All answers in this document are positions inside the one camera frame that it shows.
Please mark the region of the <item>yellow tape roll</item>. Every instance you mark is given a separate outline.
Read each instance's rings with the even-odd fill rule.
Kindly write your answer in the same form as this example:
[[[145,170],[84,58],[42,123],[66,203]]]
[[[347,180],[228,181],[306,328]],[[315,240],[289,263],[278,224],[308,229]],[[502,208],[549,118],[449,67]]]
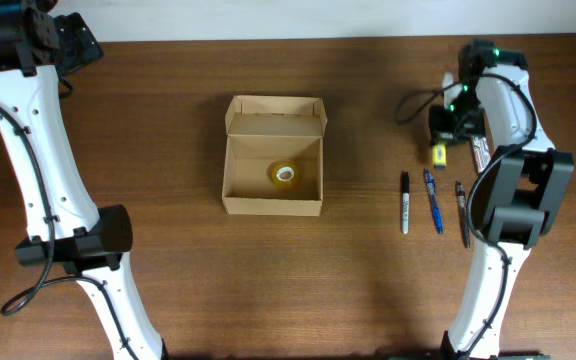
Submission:
[[[269,176],[276,188],[293,189],[299,181],[299,167],[294,162],[276,162],[270,167]]]

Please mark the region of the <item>yellow highlighter blue cap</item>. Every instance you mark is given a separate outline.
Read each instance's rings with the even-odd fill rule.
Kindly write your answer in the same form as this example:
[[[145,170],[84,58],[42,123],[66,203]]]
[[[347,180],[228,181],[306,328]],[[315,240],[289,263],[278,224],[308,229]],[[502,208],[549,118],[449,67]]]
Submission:
[[[432,163],[433,167],[443,169],[447,166],[446,146],[444,144],[436,144],[432,147]]]

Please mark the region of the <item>blue ballpoint pen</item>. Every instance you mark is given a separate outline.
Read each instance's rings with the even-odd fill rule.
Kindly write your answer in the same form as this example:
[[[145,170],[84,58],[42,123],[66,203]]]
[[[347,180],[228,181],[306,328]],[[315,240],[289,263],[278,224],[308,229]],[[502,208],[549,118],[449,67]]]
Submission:
[[[442,235],[444,233],[443,220],[441,211],[437,200],[437,188],[435,179],[428,169],[423,170],[424,183],[427,189],[431,213],[433,217],[434,226],[437,232]]]

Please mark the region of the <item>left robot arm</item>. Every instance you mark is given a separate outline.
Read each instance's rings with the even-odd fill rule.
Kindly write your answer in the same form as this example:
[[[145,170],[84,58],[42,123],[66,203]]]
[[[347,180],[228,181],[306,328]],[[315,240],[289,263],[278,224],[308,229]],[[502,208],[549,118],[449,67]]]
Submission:
[[[0,1],[0,135],[24,201],[24,266],[64,269],[89,297],[117,359],[165,359],[132,269],[133,232],[122,205],[98,207],[79,174],[60,103],[69,76],[103,50],[78,13],[50,1]]]

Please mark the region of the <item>brown cardboard box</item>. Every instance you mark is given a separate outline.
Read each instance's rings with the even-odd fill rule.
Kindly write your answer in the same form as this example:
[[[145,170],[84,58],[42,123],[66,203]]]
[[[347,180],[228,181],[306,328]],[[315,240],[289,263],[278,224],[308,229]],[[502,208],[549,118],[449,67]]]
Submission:
[[[315,97],[236,95],[225,114],[222,201],[230,215],[317,217],[323,190],[327,116]],[[295,188],[271,182],[276,162],[299,167]]]

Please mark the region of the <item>white marker blue cap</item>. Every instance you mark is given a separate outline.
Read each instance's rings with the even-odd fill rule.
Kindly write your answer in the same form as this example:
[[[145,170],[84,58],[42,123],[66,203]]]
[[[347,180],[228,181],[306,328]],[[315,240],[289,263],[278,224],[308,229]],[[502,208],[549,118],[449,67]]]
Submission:
[[[485,137],[475,136],[471,139],[471,146],[478,173],[482,173],[491,161],[489,144]]]

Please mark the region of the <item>black permanent marker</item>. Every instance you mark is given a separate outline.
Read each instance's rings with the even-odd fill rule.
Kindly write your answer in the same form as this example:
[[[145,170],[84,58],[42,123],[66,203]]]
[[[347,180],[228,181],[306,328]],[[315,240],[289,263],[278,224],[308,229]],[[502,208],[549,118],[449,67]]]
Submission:
[[[401,231],[403,234],[409,232],[409,174],[403,172],[401,175]]]

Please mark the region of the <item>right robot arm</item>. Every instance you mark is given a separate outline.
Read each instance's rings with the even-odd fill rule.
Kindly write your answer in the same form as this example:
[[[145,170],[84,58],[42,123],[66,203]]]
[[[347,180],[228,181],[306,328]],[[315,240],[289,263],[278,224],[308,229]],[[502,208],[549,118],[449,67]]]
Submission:
[[[526,57],[475,40],[458,55],[429,110],[431,142],[454,145],[490,135],[494,150],[466,202],[474,239],[457,317],[444,333],[444,359],[497,359],[500,332],[518,274],[559,212],[575,163],[541,126],[529,93]]]

